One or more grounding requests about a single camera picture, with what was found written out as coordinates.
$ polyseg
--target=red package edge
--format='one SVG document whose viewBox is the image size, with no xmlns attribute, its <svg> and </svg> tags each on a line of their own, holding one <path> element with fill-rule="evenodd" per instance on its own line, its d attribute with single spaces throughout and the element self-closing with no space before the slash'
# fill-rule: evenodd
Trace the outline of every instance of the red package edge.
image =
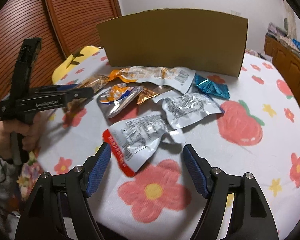
<svg viewBox="0 0 300 240">
<path fill-rule="evenodd" d="M 123 173 L 128 177 L 133 177 L 135 175 L 135 172 L 131 170 L 124 162 L 123 153 L 121 152 L 117 142 L 114 140 L 108 129 L 103 132 L 102 137 L 106 143 L 110 144 L 111 151 L 117 159 L 119 167 L 123 171 Z"/>
</svg>

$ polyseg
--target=hand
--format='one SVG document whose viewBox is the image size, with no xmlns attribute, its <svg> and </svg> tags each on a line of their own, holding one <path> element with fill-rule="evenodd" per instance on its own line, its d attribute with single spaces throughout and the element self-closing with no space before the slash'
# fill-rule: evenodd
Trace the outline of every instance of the hand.
<svg viewBox="0 0 300 240">
<path fill-rule="evenodd" d="M 22 140 L 23 149 L 31 151 L 35 148 L 39 139 L 41 114 L 38 112 L 32 125 L 27 125 L 17 119 L 0 121 L 0 157 L 4 160 L 13 158 L 10 145 L 10 133 L 21 133 L 25 137 Z"/>
</svg>

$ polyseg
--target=person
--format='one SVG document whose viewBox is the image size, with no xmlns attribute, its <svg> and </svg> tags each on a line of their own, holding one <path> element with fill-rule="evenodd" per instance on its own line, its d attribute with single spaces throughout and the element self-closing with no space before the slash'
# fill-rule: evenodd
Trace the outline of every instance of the person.
<svg viewBox="0 0 300 240">
<path fill-rule="evenodd" d="M 41 114 L 38 112 L 32 125 L 24 124 L 16 119 L 0 121 L 0 229 L 13 238 L 18 219 L 7 220 L 7 203 L 15 187 L 20 165 L 16 165 L 14 160 L 18 159 L 18 150 L 14 149 L 13 133 L 24 135 L 22 147 L 26 151 L 31 151 L 36 147 L 39 140 Z"/>
</svg>

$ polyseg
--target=person's arm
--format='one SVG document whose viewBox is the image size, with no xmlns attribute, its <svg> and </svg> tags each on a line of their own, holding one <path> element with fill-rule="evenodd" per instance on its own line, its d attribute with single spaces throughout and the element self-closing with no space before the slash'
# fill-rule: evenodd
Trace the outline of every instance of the person's arm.
<svg viewBox="0 0 300 240">
<path fill-rule="evenodd" d="M 19 166 L 12 163 L 13 155 L 15 154 L 11 150 L 11 133 L 21 133 L 25 137 L 22 140 L 23 149 L 30 151 L 36 146 L 39 139 L 39 125 L 40 125 L 40 113 L 34 117 L 34 124 L 29 126 L 21 123 L 18 120 L 9 120 L 0 122 L 0 181 L 4 179 L 2 167 L 6 174 L 4 182 L 0 183 L 0 206 L 6 208 L 9 198 L 12 195 L 15 182 L 18 178 Z M 3 229 L 2 216 L 5 215 L 0 210 L 0 227 Z"/>
</svg>

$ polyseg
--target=table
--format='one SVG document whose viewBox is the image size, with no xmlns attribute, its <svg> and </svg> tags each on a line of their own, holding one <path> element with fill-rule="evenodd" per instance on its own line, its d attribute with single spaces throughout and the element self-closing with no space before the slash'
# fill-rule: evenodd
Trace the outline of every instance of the table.
<svg viewBox="0 0 300 240">
<path fill-rule="evenodd" d="M 109 74 L 112 69 L 101 50 L 58 84 L 77 83 L 92 73 Z M 226 83 L 231 98 L 216 99 L 226 112 L 220 119 L 212 115 L 183 128 L 187 143 L 227 174 L 251 172 L 269 203 L 279 239 L 284 239 L 300 219 L 300 109 L 296 100 L 271 63 L 249 54 L 244 56 L 239 78 L 197 73 Z M 138 115 L 154 110 L 160 106 L 147 102 Z M 110 125 L 96 97 L 71 124 L 63 123 L 61 109 L 45 116 L 38 163 L 53 175 L 82 165 L 94 155 Z M 127 178 L 112 156 L 98 191 L 89 198 L 95 219 L 131 240 L 190 239 L 206 202 L 182 162 L 182 147 L 161 142 L 151 163 L 134 178 Z M 151 196 L 144 185 L 152 185 Z M 218 239 L 226 235 L 232 203 L 233 195 L 229 195 Z"/>
</svg>

